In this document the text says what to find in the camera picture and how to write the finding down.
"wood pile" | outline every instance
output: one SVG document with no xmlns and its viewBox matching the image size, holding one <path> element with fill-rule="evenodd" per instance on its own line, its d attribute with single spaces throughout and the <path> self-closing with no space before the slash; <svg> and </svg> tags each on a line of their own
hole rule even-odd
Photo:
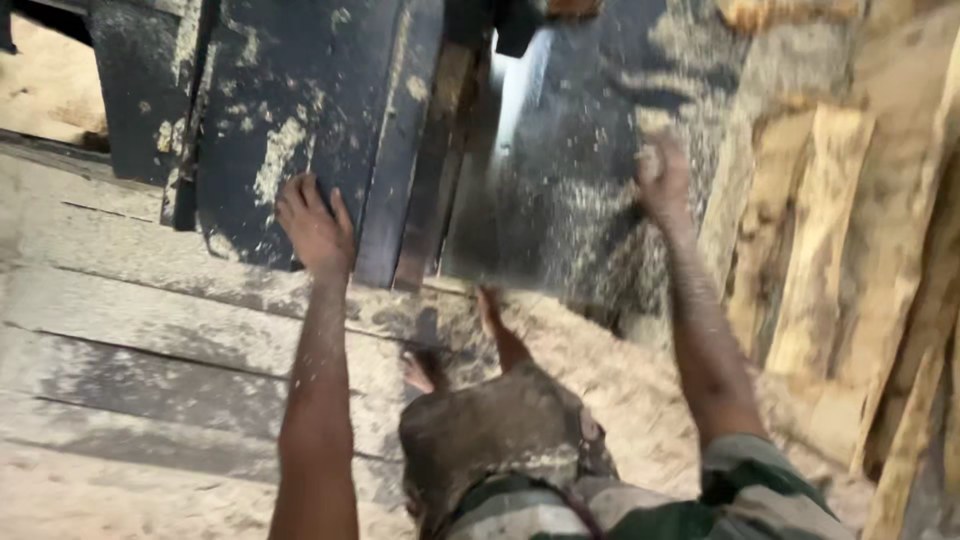
<svg viewBox="0 0 960 540">
<path fill-rule="evenodd" d="M 850 93 L 755 124 L 727 277 L 741 345 L 797 401 L 792 435 L 877 482 L 864 540 L 901 537 L 935 418 L 960 492 L 960 3 L 926 7 L 875 2 Z"/>
</svg>

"person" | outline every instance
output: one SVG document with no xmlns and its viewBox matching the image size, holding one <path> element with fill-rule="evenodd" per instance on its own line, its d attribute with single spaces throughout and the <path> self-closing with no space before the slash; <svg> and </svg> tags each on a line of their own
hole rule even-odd
<svg viewBox="0 0 960 540">
<path fill-rule="evenodd" d="M 699 432 L 701 496 L 671 501 L 621 482 L 604 430 L 538 368 L 481 290 L 483 326 L 503 374 L 451 391 L 422 359 L 410 365 L 410 381 L 426 392 L 399 425 L 419 538 L 852 539 L 768 439 L 747 359 L 697 255 L 686 158 L 671 137 L 652 138 L 660 167 L 638 162 L 637 201 L 669 253 L 674 346 Z M 332 214 L 315 177 L 301 175 L 276 208 L 314 285 L 278 439 L 274 540 L 358 535 L 344 348 L 353 228 L 337 190 L 331 207 Z"/>
</svg>

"left hand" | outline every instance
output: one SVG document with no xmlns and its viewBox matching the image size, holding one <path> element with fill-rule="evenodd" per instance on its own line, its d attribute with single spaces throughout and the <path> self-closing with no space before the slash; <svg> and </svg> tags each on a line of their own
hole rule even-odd
<svg viewBox="0 0 960 540">
<path fill-rule="evenodd" d="M 317 175 L 299 173 L 283 187 L 276 218 L 311 274 L 346 282 L 355 257 L 353 224 L 339 188 L 330 193 L 330 206 L 332 216 L 317 192 Z"/>
</svg>

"green shirt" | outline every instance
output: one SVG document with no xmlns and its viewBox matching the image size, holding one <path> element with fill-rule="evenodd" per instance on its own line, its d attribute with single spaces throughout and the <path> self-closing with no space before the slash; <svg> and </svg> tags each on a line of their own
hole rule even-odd
<svg viewBox="0 0 960 540">
<path fill-rule="evenodd" d="M 611 540 L 853 539 L 822 495 L 760 437 L 713 441 L 704 452 L 702 484 L 698 500 L 676 502 L 612 479 L 582 478 L 563 495 L 504 475 L 467 493 L 447 538 L 587 539 L 586 514 Z"/>
</svg>

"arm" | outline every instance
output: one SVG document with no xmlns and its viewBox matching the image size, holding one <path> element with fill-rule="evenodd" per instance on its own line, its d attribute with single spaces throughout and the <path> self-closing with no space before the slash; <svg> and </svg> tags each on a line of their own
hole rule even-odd
<svg viewBox="0 0 960 540">
<path fill-rule="evenodd" d="M 313 290 L 280 430 L 273 540 L 358 537 L 344 345 L 353 227 L 339 190 L 330 199 L 333 216 L 317 193 L 316 176 L 303 174 L 283 187 L 276 204 L 280 225 L 312 274 Z"/>
<path fill-rule="evenodd" d="M 662 135 L 653 139 L 661 167 L 649 171 L 648 162 L 637 162 L 639 201 L 663 232 L 670 256 L 674 349 L 701 448 L 728 433 L 766 437 L 746 371 L 748 360 L 697 254 L 697 234 L 686 203 L 686 157 L 675 140 Z"/>
</svg>

